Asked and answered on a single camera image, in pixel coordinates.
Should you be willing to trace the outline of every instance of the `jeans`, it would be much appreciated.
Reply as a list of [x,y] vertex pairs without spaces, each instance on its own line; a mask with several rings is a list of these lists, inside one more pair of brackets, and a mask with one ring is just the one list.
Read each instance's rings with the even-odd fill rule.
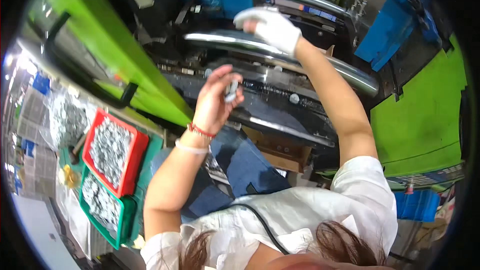
[[[232,192],[227,195],[221,191],[202,165],[181,210],[182,222],[221,210],[235,198],[244,195],[270,194],[291,187],[243,131],[224,126],[210,146],[213,157],[226,174]],[[171,151],[171,148],[166,148],[153,158],[152,174]]]

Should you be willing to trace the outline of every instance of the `brown hair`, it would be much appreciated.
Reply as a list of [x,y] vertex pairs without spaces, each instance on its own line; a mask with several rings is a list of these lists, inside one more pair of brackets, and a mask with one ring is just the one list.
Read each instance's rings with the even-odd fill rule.
[[[205,231],[178,254],[179,270],[201,270],[207,260],[207,243],[213,231]],[[317,227],[316,244],[309,244],[305,252],[312,252],[334,262],[357,266],[382,266],[387,261],[382,246],[375,256],[367,242],[335,221],[322,222]]]

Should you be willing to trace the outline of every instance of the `white shirt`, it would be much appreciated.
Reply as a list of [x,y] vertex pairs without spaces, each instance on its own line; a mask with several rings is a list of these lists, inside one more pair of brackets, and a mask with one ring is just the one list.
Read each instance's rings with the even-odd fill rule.
[[[255,208],[290,253],[315,241],[317,226],[328,220],[344,225],[374,252],[382,245],[388,254],[397,235],[395,197],[379,160],[368,156],[347,161],[333,178],[331,191],[293,187],[269,195],[244,196],[234,203]],[[158,269],[160,258],[160,269],[178,269],[179,245],[186,248],[207,230],[216,232],[210,238],[205,266],[217,270],[245,269],[260,242],[278,250],[254,213],[245,207],[230,207],[182,224],[180,232],[164,232],[150,238],[141,250],[147,270]]]

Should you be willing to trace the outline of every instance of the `green plastic crate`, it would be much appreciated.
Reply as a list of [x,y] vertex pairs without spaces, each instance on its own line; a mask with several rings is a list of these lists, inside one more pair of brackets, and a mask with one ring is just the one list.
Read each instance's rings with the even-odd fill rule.
[[120,217],[118,219],[118,228],[117,228],[117,239],[114,239],[111,235],[110,232],[103,227],[100,222],[95,219],[94,216],[90,214],[90,206],[84,199],[83,191],[82,191],[82,186],[84,185],[84,180],[87,177],[87,175],[90,173],[90,169],[85,165],[83,168],[83,172],[81,174],[81,185],[80,185],[80,207],[83,210],[83,212],[87,215],[88,219],[90,222],[95,226],[95,228],[102,234],[102,236],[113,246],[115,249],[119,249],[120,245],[123,243],[126,243],[128,241],[128,237],[130,236],[130,230],[132,229],[132,224],[133,224],[133,216],[135,215],[135,209],[136,209],[136,203],[133,198],[130,196],[123,196],[120,199],[116,198],[115,195],[113,195],[109,189],[105,188],[105,186],[98,180],[98,178],[95,177],[95,179],[99,182],[99,184],[105,188],[105,190],[110,193],[110,195],[115,198],[115,200],[118,201],[120,204]]

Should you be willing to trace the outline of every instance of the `white glove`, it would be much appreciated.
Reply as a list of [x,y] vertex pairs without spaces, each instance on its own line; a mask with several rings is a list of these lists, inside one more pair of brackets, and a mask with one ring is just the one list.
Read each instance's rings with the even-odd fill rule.
[[264,40],[290,56],[294,55],[295,46],[302,36],[300,28],[293,26],[292,22],[278,11],[272,11],[266,7],[251,7],[239,12],[233,18],[233,24],[237,29],[243,29],[243,23],[247,20],[258,21],[254,36]]

